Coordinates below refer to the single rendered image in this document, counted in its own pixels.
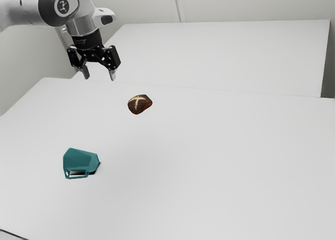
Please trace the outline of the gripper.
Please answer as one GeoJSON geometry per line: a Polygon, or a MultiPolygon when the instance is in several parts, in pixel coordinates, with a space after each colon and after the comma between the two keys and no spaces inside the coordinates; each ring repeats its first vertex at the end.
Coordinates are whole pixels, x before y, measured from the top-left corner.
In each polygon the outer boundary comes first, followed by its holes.
{"type": "Polygon", "coordinates": [[[102,36],[99,30],[86,36],[72,36],[73,46],[66,49],[72,67],[82,72],[85,79],[90,73],[86,66],[88,62],[101,63],[105,57],[104,66],[108,69],[110,79],[116,79],[116,71],[121,64],[119,54],[114,45],[103,48],[102,36]]]}

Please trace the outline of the teal faceted mug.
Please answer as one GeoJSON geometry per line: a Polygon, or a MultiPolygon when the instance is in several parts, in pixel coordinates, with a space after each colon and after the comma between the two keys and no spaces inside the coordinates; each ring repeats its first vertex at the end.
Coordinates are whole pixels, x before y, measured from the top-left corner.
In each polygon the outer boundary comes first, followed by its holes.
{"type": "Polygon", "coordinates": [[[63,171],[66,179],[87,178],[99,166],[95,153],[69,148],[63,155],[63,171]]]}

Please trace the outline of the brown bread roll with cross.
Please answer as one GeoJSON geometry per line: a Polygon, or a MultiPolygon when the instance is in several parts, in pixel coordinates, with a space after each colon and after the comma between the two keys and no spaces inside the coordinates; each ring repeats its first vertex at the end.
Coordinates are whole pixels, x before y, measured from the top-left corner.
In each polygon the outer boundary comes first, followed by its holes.
{"type": "Polygon", "coordinates": [[[134,115],[138,115],[151,107],[153,101],[147,95],[136,95],[128,100],[128,109],[134,115]]]}

